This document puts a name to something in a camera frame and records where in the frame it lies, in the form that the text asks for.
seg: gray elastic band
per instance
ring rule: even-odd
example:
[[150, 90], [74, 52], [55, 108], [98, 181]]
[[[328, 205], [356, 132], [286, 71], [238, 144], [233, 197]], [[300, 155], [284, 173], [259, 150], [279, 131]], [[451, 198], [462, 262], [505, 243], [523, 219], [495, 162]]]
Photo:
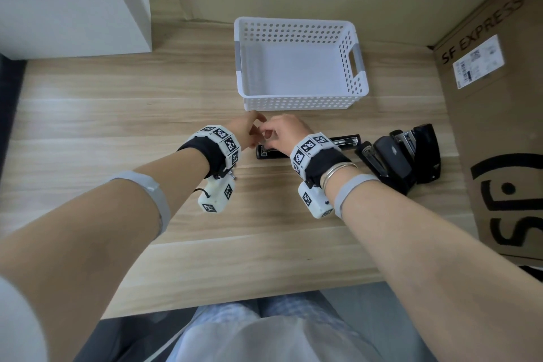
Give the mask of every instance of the gray elastic band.
[[338, 192], [338, 195], [336, 196], [336, 201], [334, 203], [334, 208], [336, 208], [336, 215], [338, 218], [343, 220], [341, 217], [341, 205], [343, 205], [343, 202], [349, 196], [349, 194], [352, 192], [352, 190], [360, 185], [361, 183], [366, 182], [367, 180], [379, 180], [376, 176], [372, 174], [359, 174], [355, 176], [353, 179], [345, 183], [341, 189]]
[[172, 218], [172, 213], [169, 210], [166, 195], [162, 189], [160, 189], [160, 185], [151, 176], [147, 176], [143, 173], [132, 172], [131, 170], [121, 172], [109, 180], [113, 179], [131, 180], [132, 182], [137, 183], [144, 189], [145, 192], [147, 192], [151, 199], [153, 199], [153, 202], [155, 202], [160, 214], [160, 229], [159, 234], [156, 237], [158, 238], [161, 234], [163, 234], [168, 227], [170, 219]]

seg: silver bangle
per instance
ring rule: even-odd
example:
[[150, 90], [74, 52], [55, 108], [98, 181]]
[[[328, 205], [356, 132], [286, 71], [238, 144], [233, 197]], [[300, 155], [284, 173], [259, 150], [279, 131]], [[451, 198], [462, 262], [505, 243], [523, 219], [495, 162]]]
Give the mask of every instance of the silver bangle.
[[340, 162], [336, 163], [333, 167], [330, 167], [321, 177], [320, 177], [320, 188], [324, 192], [326, 189], [326, 184], [328, 183], [328, 180], [332, 177], [334, 173], [336, 173], [339, 169], [347, 166], [354, 166], [357, 168], [357, 165], [353, 162]]

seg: cardboard box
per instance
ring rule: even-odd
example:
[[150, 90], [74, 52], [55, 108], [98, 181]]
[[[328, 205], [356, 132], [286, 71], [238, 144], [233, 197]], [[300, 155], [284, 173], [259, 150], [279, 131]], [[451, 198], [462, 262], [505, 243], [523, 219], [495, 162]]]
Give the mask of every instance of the cardboard box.
[[543, 0], [487, 0], [434, 52], [480, 240], [543, 266]]

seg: basket handle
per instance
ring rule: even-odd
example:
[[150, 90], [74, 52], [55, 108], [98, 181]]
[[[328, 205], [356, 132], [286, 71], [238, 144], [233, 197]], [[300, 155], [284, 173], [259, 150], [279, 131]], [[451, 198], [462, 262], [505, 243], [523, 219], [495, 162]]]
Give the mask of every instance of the basket handle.
[[353, 61], [356, 65], [356, 74], [353, 72], [353, 77], [358, 75], [360, 72], [365, 71], [366, 68], [364, 67], [364, 61], [362, 60], [362, 52], [360, 50], [360, 44], [355, 43], [352, 46], [351, 51], [349, 52], [349, 61], [351, 62], [351, 67]]
[[241, 45], [239, 42], [234, 42], [234, 50], [236, 52], [236, 72], [241, 72]]

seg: black cable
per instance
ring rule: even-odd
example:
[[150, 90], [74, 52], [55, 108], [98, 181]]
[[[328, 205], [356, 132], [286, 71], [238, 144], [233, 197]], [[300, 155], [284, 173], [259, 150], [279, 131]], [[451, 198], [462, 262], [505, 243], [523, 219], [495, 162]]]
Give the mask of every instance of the black cable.
[[205, 193], [206, 197], [209, 199], [211, 196], [209, 196], [209, 193], [205, 191], [205, 189], [202, 188], [196, 188], [192, 191], [192, 193], [196, 192], [197, 190], [201, 190], [203, 193]]

